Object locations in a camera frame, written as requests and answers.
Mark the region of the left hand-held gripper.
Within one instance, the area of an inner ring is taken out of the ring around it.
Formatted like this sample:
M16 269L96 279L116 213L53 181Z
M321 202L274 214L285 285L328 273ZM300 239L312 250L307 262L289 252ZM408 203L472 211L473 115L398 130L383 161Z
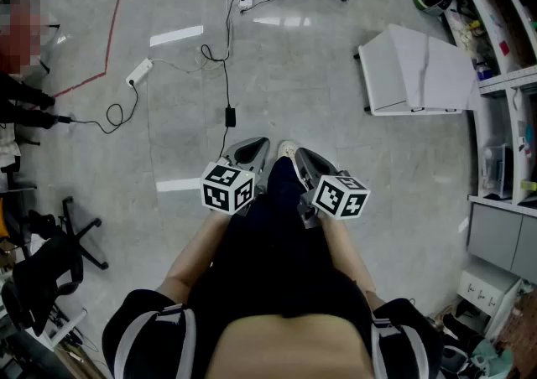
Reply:
M201 203L227 215L246 215L251 203L266 191L260 176L269 150L266 137L248 138L228 147L202 173Z

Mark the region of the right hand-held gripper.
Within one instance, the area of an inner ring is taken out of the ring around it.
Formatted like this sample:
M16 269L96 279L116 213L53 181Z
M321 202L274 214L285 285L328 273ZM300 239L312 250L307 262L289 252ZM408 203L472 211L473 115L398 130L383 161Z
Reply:
M341 221L358 218L371 191L346 170L338 172L327 159L308 148L295 151L295 171L307 190L298 205L300 218L306 229L319 226L318 213ZM321 175L311 178L310 175Z

